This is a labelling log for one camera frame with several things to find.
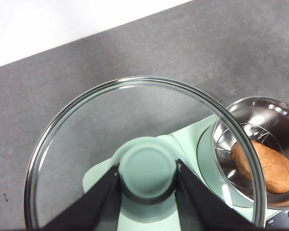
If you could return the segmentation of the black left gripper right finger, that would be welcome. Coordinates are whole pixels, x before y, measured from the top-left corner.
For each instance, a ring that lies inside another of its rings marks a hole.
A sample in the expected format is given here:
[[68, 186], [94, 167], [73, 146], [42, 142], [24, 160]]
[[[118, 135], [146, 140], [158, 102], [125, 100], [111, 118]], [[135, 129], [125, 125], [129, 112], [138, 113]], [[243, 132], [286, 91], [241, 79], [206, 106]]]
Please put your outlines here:
[[176, 160], [175, 200], [182, 231], [262, 231], [203, 184], [180, 159]]

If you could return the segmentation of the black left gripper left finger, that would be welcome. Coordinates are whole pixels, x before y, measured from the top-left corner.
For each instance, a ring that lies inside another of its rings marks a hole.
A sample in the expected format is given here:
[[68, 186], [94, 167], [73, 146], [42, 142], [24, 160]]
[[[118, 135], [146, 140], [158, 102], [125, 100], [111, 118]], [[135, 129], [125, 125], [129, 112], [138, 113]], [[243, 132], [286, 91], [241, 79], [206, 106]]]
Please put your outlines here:
[[112, 166], [80, 199], [42, 231], [115, 231], [121, 209], [118, 165]]

